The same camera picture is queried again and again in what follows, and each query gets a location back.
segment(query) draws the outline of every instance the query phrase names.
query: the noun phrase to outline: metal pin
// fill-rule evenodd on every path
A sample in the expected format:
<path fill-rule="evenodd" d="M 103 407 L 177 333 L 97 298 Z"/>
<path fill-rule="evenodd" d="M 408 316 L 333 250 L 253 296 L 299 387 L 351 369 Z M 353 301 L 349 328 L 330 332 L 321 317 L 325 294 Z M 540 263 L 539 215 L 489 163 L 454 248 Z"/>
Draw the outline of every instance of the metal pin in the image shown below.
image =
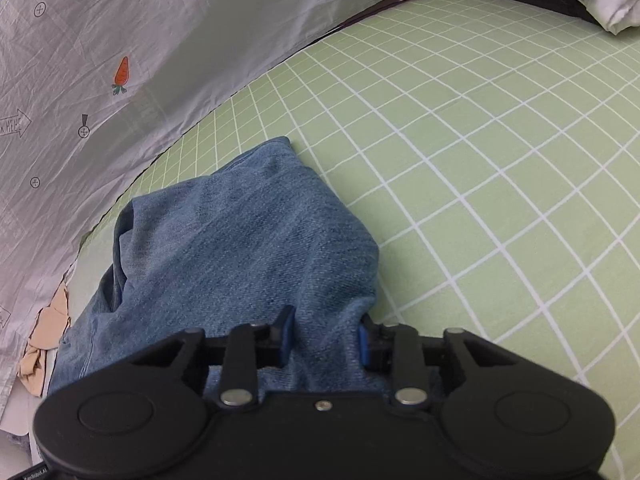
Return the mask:
<path fill-rule="evenodd" d="M 244 406 L 254 400 L 254 396 L 252 396 L 251 392 L 238 388 L 222 392 L 220 400 L 227 406 Z"/>
<path fill-rule="evenodd" d="M 427 400 L 427 392 L 420 388 L 402 388 L 396 391 L 396 400 L 405 406 L 415 406 Z"/>
<path fill-rule="evenodd" d="M 332 403 L 328 400 L 318 400 L 318 402 L 316 402 L 316 410 L 319 412 L 328 412 L 332 407 Z"/>

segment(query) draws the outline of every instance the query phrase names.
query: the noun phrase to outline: carrot print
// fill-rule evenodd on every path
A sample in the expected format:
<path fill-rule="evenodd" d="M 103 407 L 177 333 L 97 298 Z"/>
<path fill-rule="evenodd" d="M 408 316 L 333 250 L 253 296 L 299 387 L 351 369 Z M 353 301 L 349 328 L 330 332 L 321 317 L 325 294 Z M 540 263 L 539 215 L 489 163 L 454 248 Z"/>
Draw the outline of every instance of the carrot print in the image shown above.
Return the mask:
<path fill-rule="evenodd" d="M 113 79 L 114 84 L 111 85 L 113 88 L 113 95 L 119 94 L 120 90 L 124 94 L 127 89 L 124 88 L 124 85 L 127 84 L 129 80 L 129 58 L 127 56 L 122 58 L 120 62 L 120 66 L 118 67 L 118 71 L 116 72 L 116 77 Z"/>

